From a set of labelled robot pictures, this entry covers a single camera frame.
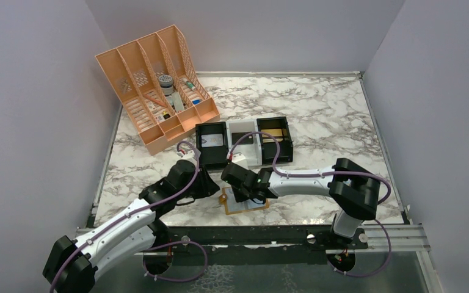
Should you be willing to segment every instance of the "wall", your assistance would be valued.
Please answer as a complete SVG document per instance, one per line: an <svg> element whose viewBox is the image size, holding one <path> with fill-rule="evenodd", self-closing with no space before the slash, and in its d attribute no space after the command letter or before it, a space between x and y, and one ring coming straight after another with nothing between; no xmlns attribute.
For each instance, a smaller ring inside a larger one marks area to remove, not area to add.
<svg viewBox="0 0 469 293"><path fill-rule="evenodd" d="M86 0L112 46L171 24L198 71L366 70L404 0Z"/></svg>
<svg viewBox="0 0 469 293"><path fill-rule="evenodd" d="M469 292L469 1L406 0L364 76L446 292Z"/></svg>
<svg viewBox="0 0 469 293"><path fill-rule="evenodd" d="M54 241L85 223L115 95L84 1L0 1L0 292L47 292Z"/></svg>

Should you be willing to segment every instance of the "cable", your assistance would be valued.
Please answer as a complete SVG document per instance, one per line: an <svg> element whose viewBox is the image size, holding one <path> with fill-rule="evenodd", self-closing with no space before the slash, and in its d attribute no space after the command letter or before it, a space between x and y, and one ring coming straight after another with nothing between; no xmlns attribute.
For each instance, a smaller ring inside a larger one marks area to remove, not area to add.
<svg viewBox="0 0 469 293"><path fill-rule="evenodd" d="M278 174L280 176L284 176L284 177L287 177L287 178L289 178L289 177L294 177L294 178L315 178L315 177L325 177L325 176L332 176L332 175L365 176L365 177L369 177L369 178L378 180L378 181L384 183L384 185L387 187L387 193L385 194L385 196L382 199L380 199L378 201L378 204L381 204L381 203L385 202L387 200L387 198L389 198L389 196L391 195L391 185L389 184L389 182L387 182L386 179L384 179L380 176L377 176L375 174L371 174L371 173L353 172L353 171L331 171L331 172L324 172L324 173L321 173L321 174L319 174L319 173L314 173L314 174L287 174L287 173L283 173L283 172L279 171L278 168L276 167L276 162L278 161L278 157L280 156L280 144L274 136L272 136L272 135L270 135L266 132L263 132L263 131L249 132L249 133L246 133L245 135L243 135L242 137L240 137L240 139L238 139L238 141L233 145L233 147L231 148L231 150L227 154L227 158L231 159L233 157L233 151L235 150L236 146L239 145L240 142L242 142L244 140L244 138L246 138L248 136L251 136L253 134L261 134L261 135L264 135L264 136L268 136L270 139L272 139L276 143L276 155L274 155L274 160L272 160L272 169L274 170L274 172L276 172L276 174ZM346 276L349 276L349 277L365 278L365 277L370 277L370 276L376 275L377 273L383 271L385 269L385 267L389 264L389 261L391 260L391 256L392 256L391 239L389 238L389 234L387 233L387 231L386 231L385 227L383 226L383 224L380 223L376 219L375 219L375 222L377 222L380 225L380 227L383 229L383 231L385 233L385 237L387 238L387 243L389 245L389 252L387 254L387 259L384 261L382 266L380 268L378 268L377 270L375 270L374 272L366 273L366 274L363 274L363 275L357 275L357 274L342 272L338 269L335 269L335 267L334 267L336 272L342 273L343 275L346 275Z"/></svg>
<svg viewBox="0 0 469 293"><path fill-rule="evenodd" d="M144 206L142 208L139 208L139 209L135 209L133 210L131 213L130 213L130 216L132 215L135 215L137 214L138 212L142 212L142 211L146 211L147 209L150 209L150 208L153 208L154 206L159 206L160 204L163 204L163 203L166 203L178 196L180 196L181 194L183 194L190 186L191 184L193 184L193 182L195 181L195 178L197 178L197 175L198 175L198 150L195 148L195 146L193 146L193 144L191 144L190 142L186 142L186 141L180 141L178 144L177 144L177 151L179 151L179 147L182 145L182 144L185 144L187 146L189 146L191 148L191 150L193 150L194 154L195 154L195 161L197 162L197 165L195 166L195 173L193 174L193 177L191 178L191 180L188 182L188 184L186 186L184 186L184 188L182 188L180 191L176 192L174 195L172 195L171 197L167 197L161 201L157 201L155 203L152 203L152 204L149 204L148 206ZM60 279L60 276L62 275L62 272L65 270L65 268L67 267L67 265L69 265L69 263L73 260L73 258L75 258L75 256L81 252L83 249L85 249L86 247L88 247L89 245L92 245L96 239L100 238L103 234L105 234L106 232L108 232L110 229L112 229L113 227L115 227L116 225L118 225L121 221L123 221L124 219L127 219L127 216L126 215L123 215L121 217L119 217L116 221L112 222L111 224L109 224L107 227L105 227L105 229L101 230L100 232L96 233L96 235L94 235L93 237L91 237L87 242L83 243L80 247L78 247L65 261L64 263L62 264L62 266L60 266L60 269L58 270L58 272L56 273L55 277L53 278L53 281L51 282L51 286L49 287L49 293L53 293L54 290L55 290L55 285L56 283L58 282L58 280Z"/></svg>
<svg viewBox="0 0 469 293"><path fill-rule="evenodd" d="M378 204L381 204L381 203L385 202L389 198L389 196L391 195L391 185L389 184L389 182L387 182L386 179L384 179L380 176L377 176L375 174L371 174L371 173L350 172L350 171L332 171L332 172L324 172L322 174L320 174L320 173L313 173L313 174L287 174L287 173L283 173L280 170L278 170L278 168L276 166L276 162L278 161L278 157L280 156L280 143L278 142L278 140L274 136L272 136L272 135L270 135L266 132L263 132L263 131L249 132L249 133L246 133L245 135L243 135L242 137L240 137L240 139L238 139L236 141L236 143L233 145L233 147L231 148L231 150L227 154L227 158L230 159L233 156L233 151L235 150L236 146L239 145L244 140L244 138L246 138L248 136L251 136L253 134L261 134L261 135L264 135L264 136L268 136L270 139L272 139L274 141L274 143L276 143L276 155L274 156L274 160L272 160L272 169L276 174L278 174L280 176L287 177L287 178L289 178L289 177L293 177L293 178L315 178L315 177L325 177L325 176L330 176L330 175L365 176L365 177L369 177L369 178L378 180L378 181L384 183L384 185L387 187L387 193L384 195L384 197L382 199L380 199L378 201Z"/></svg>
<svg viewBox="0 0 469 293"><path fill-rule="evenodd" d="M383 271L385 269L385 267L389 264L389 262L391 261L391 257L393 256L393 247L391 245L391 238L389 237L389 234L387 233L387 230L385 229L384 225L382 223L380 223L378 220L375 219L375 222L377 222L380 227L382 228L382 230L384 231L385 233L385 238L387 239L387 245L389 246L389 251L387 253L387 258L385 259L384 263L378 268L376 269L375 271L371 272L371 273L363 273L363 274L357 274L357 273L348 273L348 272L343 272L341 270L338 270L336 269L333 264L331 262L328 262L330 264L330 266L333 267L333 270L342 274L342 275L345 275L347 277L354 277L354 278L367 278L367 277L371 277L371 276L374 276L378 273L380 273L381 271Z"/></svg>
<svg viewBox="0 0 469 293"><path fill-rule="evenodd" d="M147 267L145 266L145 262L143 262L143 267L145 268L145 271L146 271L145 276L151 276L151 277L155 278L155 280L161 279L161 280L170 281L170 282L185 283L185 282L193 281L193 280L196 280L196 279L200 278L200 276L202 276L202 274L204 272L206 272L206 269L208 268L208 254L207 254L206 250L204 249L204 247L202 245L196 243L196 242L193 242L193 241L175 241L175 242L166 243L166 244L163 244L163 245L160 245L160 246L157 246L157 247L152 247L152 248L150 248L146 251L157 250L157 249L160 249L160 248L173 246L175 244L193 244L194 246L200 248L200 250L204 254L204 266L202 267L200 272L198 274L194 275L193 277L189 277L189 278L186 278L186 279L173 279L173 278L160 277L159 275L152 275L148 271Z"/></svg>

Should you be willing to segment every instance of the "marble tabletop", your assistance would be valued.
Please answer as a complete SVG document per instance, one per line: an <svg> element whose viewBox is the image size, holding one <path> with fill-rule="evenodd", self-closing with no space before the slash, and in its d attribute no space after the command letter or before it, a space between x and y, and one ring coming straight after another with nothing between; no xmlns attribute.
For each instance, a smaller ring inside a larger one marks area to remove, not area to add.
<svg viewBox="0 0 469 293"><path fill-rule="evenodd" d="M331 166L347 157L389 179L382 150L357 77L202 77L215 99L221 120L286 116L294 141L288 170ZM152 156L123 111L104 179L95 226L124 209L147 185L166 176L179 159L174 147ZM220 186L220 173L212 173ZM380 194L385 194L382 185ZM339 210L331 198L290 195L272 199L270 208L226 215L220 192L176 207L161 220L166 225L330 224ZM395 194L378 207L382 223L402 223Z"/></svg>

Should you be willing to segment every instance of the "gray lid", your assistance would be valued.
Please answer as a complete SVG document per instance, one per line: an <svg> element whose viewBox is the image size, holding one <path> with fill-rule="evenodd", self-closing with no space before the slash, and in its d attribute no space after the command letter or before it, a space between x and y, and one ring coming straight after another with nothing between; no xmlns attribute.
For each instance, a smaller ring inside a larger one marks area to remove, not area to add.
<svg viewBox="0 0 469 293"><path fill-rule="evenodd" d="M173 85L173 77L169 75L164 74L157 79L159 80L159 85L161 85L161 87L171 87Z"/></svg>

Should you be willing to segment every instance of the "purple cable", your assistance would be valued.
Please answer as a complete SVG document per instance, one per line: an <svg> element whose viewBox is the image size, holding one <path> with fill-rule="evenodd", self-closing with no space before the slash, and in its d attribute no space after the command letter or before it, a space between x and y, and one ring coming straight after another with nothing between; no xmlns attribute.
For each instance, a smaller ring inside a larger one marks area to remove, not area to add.
<svg viewBox="0 0 469 293"><path fill-rule="evenodd" d="M333 264L331 262L328 262L330 264L330 266L333 267L333 270L342 274L342 275L345 275L345 276L348 276L348 277L354 277L354 278L367 278L367 277L371 277L371 276L374 276L378 273L380 273L381 271L383 271L385 269L385 267L389 264L389 262L391 261L391 257L393 255L392 253L392 249L393 247L391 246L391 238L389 237L389 234L387 233L387 230L385 229L385 227L383 226L382 223L380 223L378 220L375 219L375 222L377 222L380 227L382 228L382 230L384 231L385 233L385 238L387 239L387 245L389 246L389 252L387 253L387 258L385 259L384 263L378 268L376 269L375 271L371 272L371 273L363 273L363 274L358 274L358 273L348 273L348 272L343 272L341 270L338 270L336 269Z"/></svg>
<svg viewBox="0 0 469 293"><path fill-rule="evenodd" d="M172 195L171 197L167 197L161 201L158 201L156 203L152 203L152 204L149 204L148 206L144 206L142 208L139 208L139 209L135 209L133 210L130 215L135 215L137 214L138 212L142 212L142 211L146 211L147 209L150 209L150 208L153 208L154 206L158 206L160 204L163 204L163 203L166 203L176 197L178 197L179 195L183 194L183 192L185 192L190 186L191 184L193 184L193 182L195 181L195 178L197 177L198 175L198 150L195 148L195 146L193 146L193 144L191 144L190 142L185 142L185 141L181 141L177 144L177 150L179 150L179 147L180 145L182 144L185 144L187 146L189 146L191 148L191 150L195 153L195 161L197 161L197 165L195 166L195 173L193 174L193 177L191 178L191 180L188 182L188 184L182 188L180 191L178 191L176 194ZM102 236L103 234L105 234L106 232L108 232L110 229L112 229L113 227L115 227L116 225L118 225L121 221L123 221L124 219L127 219L127 216L123 215L121 217L119 217L116 221L112 222L110 225L108 225L107 227L105 227L103 230L101 230L100 232L96 233L96 235L94 235L93 237L91 237L89 240L91 240L91 242L94 242L96 239L98 239L100 236ZM89 243L88 242L85 242L82 244L82 246L78 247L65 261L64 263L62 264L62 266L60 266L60 269L58 270L58 272L56 273L55 277L53 278L53 281L51 282L51 286L49 287L49 293L53 293L54 290L55 290L55 285L56 283L58 282L58 280L60 279L60 276L62 275L62 272L65 270L65 268L67 267L67 265L69 265L69 262L71 262L73 260L73 258L80 252L82 251L83 249L85 249L86 247L89 246Z"/></svg>
<svg viewBox="0 0 469 293"><path fill-rule="evenodd" d="M193 277L186 278L186 279L173 279L173 278L160 277L159 275L152 275L148 271L147 267L145 266L145 262L143 262L143 267L145 268L145 271L146 271L147 275L156 278L156 280L161 279L161 280L170 281L170 282L177 282L177 283L190 282L190 281L193 281L193 280L196 280L196 279L200 278L200 276L202 276L202 274L204 272L206 272L206 269L208 268L208 254L207 254L206 250L204 249L204 247L202 247L202 245L200 245L196 242L193 242L193 241L175 241L175 242L166 243L166 244L163 244L163 245L160 245L160 246L157 246L157 247L152 247L152 248L150 248L146 251L157 250L157 249L172 246L172 245L175 245L175 244L188 244L188 243L193 244L194 246L200 248L200 250L202 250L202 253L204 254L204 266L202 267L202 270L200 270L200 272L198 274L194 275Z"/></svg>
<svg viewBox="0 0 469 293"><path fill-rule="evenodd" d="M274 170L274 172L276 174L278 174L280 176L293 177L293 178L315 178L315 177L325 177L325 176L330 176L330 175L365 176L365 177L369 177L369 178L378 180L378 181L384 183L384 185L387 187L387 193L385 194L385 196L382 199L380 199L378 201L378 204L381 204L381 203L385 202L385 200L387 200L389 198L389 196L391 195L391 185L389 184L389 182L387 182L386 179L384 179L380 176L377 176L375 174L371 174L371 173L350 172L350 171L332 171L332 172L324 172L322 174L319 174L319 173L313 173L313 174L287 174L287 173L283 173L280 170L278 170L278 168L276 166L276 162L278 161L278 157L280 156L280 143L278 142L278 140L274 136L272 136L272 135L270 135L266 132L263 132L263 131L249 132L249 133L245 134L244 136L240 137L240 139L238 139L236 141L236 143L233 145L233 147L229 151L229 157L231 157L233 155L233 151L235 150L236 146L239 145L244 140L244 138L246 138L248 136L251 136L251 135L254 135L254 134L261 134L261 135L264 135L264 136L268 136L270 139L272 139L276 143L276 155L274 156L274 160L272 160L272 169Z"/></svg>

